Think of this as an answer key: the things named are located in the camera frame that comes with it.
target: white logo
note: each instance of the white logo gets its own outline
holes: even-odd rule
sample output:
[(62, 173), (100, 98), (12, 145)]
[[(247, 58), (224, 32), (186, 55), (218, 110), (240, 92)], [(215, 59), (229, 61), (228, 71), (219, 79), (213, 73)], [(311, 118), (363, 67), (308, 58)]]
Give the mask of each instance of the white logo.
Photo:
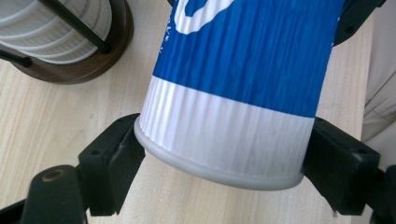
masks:
[(229, 7), (234, 0), (207, 0), (202, 8), (194, 12), (192, 17), (188, 17), (185, 10), (189, 0), (179, 1), (175, 14), (176, 30), (184, 35), (189, 35), (213, 21), (216, 15)]

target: black metal rod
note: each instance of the black metal rod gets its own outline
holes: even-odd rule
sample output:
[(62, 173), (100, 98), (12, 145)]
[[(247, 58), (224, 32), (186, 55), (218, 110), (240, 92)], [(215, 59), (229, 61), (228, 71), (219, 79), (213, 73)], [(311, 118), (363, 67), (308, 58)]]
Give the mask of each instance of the black metal rod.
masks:
[(32, 60), (30, 60), (30, 58), (22, 58), (18, 55), (12, 54), (2, 49), (0, 49), (0, 59), (6, 60), (7, 62), (11, 63), (17, 63), (23, 67), (29, 67), (30, 65), (32, 65)]
[(111, 46), (103, 41), (96, 33), (94, 33), (87, 25), (84, 24), (78, 17), (76, 17), (67, 7), (65, 7), (58, 0), (38, 0), (41, 4), (49, 8), (62, 20), (67, 22), (71, 27), (84, 35), (91, 43), (93, 43), (99, 50), (106, 54), (111, 50)]

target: blue and white paper cup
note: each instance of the blue and white paper cup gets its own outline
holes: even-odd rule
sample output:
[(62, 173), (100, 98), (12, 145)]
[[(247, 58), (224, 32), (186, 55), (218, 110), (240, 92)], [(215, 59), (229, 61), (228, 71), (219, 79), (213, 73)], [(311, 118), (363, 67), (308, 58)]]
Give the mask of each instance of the blue and white paper cup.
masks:
[(137, 139), (221, 184), (296, 186), (343, 4), (176, 1)]

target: wooden table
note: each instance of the wooden table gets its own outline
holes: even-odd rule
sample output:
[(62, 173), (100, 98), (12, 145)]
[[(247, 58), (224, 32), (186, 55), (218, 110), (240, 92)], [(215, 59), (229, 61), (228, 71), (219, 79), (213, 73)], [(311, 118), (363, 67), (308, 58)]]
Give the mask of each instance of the wooden table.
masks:
[[(170, 7), (129, 1), (134, 38), (102, 76), (63, 86), (0, 62), (0, 207), (26, 197), (38, 172), (78, 164), (78, 153), (114, 120), (142, 108)], [(369, 66), (373, 18), (333, 49), (318, 116), (356, 137)], [(335, 215), (309, 180), (265, 192), (225, 187), (182, 173), (147, 153), (119, 216), (91, 223), (350, 223)]]

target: brown base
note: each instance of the brown base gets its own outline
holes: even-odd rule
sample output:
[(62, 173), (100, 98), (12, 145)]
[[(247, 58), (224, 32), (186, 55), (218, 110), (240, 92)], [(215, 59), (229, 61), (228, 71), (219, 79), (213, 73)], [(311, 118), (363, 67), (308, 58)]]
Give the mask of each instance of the brown base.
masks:
[[(111, 46), (111, 51), (108, 54), (97, 50), (91, 57), (70, 64), (45, 63), (31, 58), (33, 64), (30, 67), (26, 68), (15, 63), (14, 66), (30, 77), (58, 84), (76, 84), (102, 75), (120, 58), (134, 32), (132, 13), (126, 0), (109, 1), (112, 9), (112, 22), (106, 39), (107, 44)], [(15, 49), (1, 45), (0, 49), (27, 57)]]

